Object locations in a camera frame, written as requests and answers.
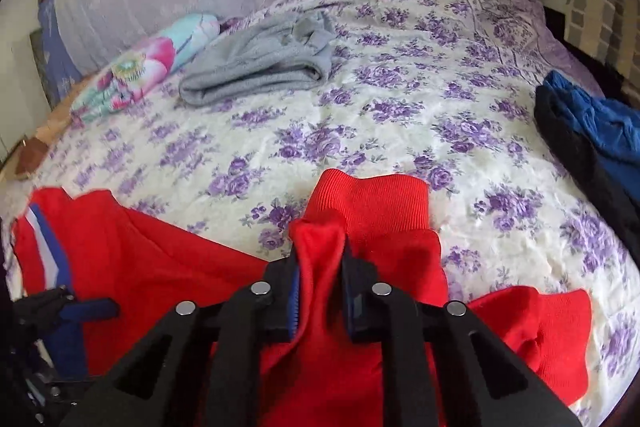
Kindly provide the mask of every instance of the floral bedspread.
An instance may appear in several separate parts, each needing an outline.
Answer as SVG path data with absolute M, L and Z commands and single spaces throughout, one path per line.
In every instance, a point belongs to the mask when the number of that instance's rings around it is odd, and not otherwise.
M 177 73 L 140 105 L 69 130 L 33 184 L 109 188 L 272 260 L 323 169 L 417 176 L 431 187 L 452 298 L 515 284 L 590 292 L 590 387 L 574 410 L 599 425 L 640 366 L 640 275 L 532 118 L 550 69 L 598 93 L 593 79 L 553 40 L 537 0 L 280 0 L 230 31 L 318 7 L 337 26 L 329 84 L 194 109 L 178 99 Z M 9 187 L 5 218 L 30 187 Z

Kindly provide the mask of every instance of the red sweatshirt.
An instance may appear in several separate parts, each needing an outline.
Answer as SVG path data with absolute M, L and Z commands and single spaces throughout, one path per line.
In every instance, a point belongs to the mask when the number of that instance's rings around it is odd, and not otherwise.
M 262 352 L 262 426 L 382 425 L 380 347 L 348 340 L 338 266 L 348 235 L 354 254 L 373 261 L 381 280 L 418 301 L 444 304 L 447 282 L 438 236 L 428 228 L 427 194 L 410 176 L 357 180 L 324 172 L 305 216 L 289 228 L 302 276 L 300 325 L 292 343 Z M 223 301 L 264 270 L 263 261 L 119 206 L 107 191 L 72 199 L 60 188 L 38 190 L 14 233 L 28 293 L 56 279 L 49 256 L 60 257 L 57 243 L 78 298 L 120 304 L 119 318 L 83 327 L 91 374 L 111 367 L 175 303 Z M 53 247 L 43 245 L 51 235 Z M 585 393 L 586 292 L 541 296 L 513 287 L 470 307 L 565 403 Z

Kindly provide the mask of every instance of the pillow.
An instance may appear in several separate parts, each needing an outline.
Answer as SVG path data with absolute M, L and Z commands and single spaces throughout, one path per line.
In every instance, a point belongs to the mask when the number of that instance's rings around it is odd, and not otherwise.
M 220 34 L 218 19 L 190 14 L 143 39 L 98 72 L 71 106 L 77 123 L 129 107 Z

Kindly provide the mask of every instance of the metal screw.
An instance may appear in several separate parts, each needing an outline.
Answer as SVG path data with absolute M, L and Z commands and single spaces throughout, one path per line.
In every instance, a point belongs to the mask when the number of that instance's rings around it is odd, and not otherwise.
M 447 313 L 454 317 L 462 317 L 466 313 L 466 306 L 460 301 L 451 301 L 447 304 Z
M 271 285 L 267 281 L 254 282 L 251 285 L 251 293 L 254 295 L 267 295 L 271 291 Z
M 391 285 L 386 282 L 376 282 L 371 287 L 371 291 L 376 295 L 389 295 L 389 293 L 391 293 L 391 289 Z
M 175 307 L 178 315 L 191 315 L 194 311 L 196 311 L 196 304 L 192 301 L 182 301 Z

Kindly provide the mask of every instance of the gray towel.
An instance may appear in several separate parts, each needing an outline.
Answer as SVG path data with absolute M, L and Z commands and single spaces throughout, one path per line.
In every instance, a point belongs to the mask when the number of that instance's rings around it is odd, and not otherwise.
M 285 13 L 221 37 L 203 50 L 180 81 L 192 105 L 277 89 L 320 86 L 331 70 L 334 29 L 322 11 Z

